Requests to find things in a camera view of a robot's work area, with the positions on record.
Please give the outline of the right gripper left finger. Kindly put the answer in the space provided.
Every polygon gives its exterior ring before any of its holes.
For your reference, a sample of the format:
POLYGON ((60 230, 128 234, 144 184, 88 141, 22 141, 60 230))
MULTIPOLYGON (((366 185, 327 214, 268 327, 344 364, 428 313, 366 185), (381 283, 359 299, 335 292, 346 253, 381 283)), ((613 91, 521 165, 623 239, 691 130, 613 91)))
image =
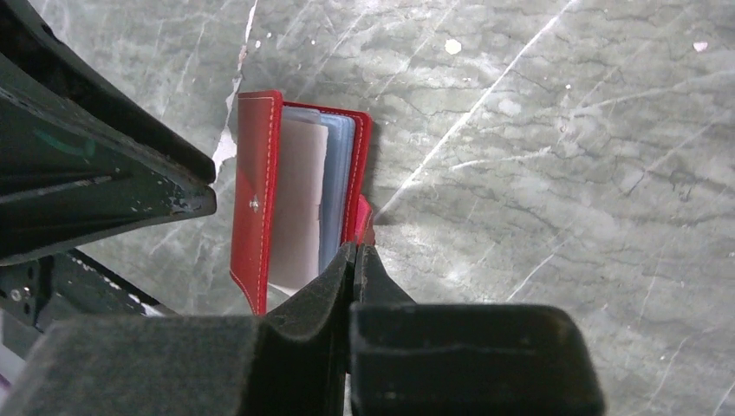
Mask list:
POLYGON ((356 247, 266 315, 80 316, 32 348, 4 415, 340 415, 356 247))

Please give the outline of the red leather card holder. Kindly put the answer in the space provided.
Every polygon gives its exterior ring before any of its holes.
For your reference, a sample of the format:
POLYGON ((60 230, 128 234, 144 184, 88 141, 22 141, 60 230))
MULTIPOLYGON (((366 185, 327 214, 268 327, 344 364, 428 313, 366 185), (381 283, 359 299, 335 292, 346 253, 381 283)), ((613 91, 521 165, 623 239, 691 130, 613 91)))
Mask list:
MULTIPOLYGON (((237 96, 237 169, 231 240, 231 278, 244 292, 254 315, 267 310, 267 285, 281 149, 281 121, 288 106, 278 90, 237 96)), ((372 207, 362 194, 373 119, 367 112, 317 107, 355 123, 341 242, 374 244, 372 207)))

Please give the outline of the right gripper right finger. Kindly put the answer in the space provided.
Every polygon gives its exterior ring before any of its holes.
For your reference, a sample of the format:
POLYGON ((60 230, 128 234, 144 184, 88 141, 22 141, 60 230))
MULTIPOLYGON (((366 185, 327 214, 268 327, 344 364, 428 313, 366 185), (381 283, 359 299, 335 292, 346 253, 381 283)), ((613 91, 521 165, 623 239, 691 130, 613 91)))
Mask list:
POLYGON ((349 312, 355 415, 603 415, 582 332, 528 303, 418 303, 362 245, 349 312))

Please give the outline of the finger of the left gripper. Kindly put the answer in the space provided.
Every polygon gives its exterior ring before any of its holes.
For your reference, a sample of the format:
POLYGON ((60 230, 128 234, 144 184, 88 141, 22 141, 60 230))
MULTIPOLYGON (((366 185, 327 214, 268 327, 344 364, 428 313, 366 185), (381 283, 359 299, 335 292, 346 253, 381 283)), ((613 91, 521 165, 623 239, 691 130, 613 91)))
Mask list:
POLYGON ((2 264, 216 209, 206 179, 2 59, 2 264))
POLYGON ((1 53, 54 95, 172 159, 206 184, 214 182, 210 157, 87 65, 28 1, 1 2, 1 53))

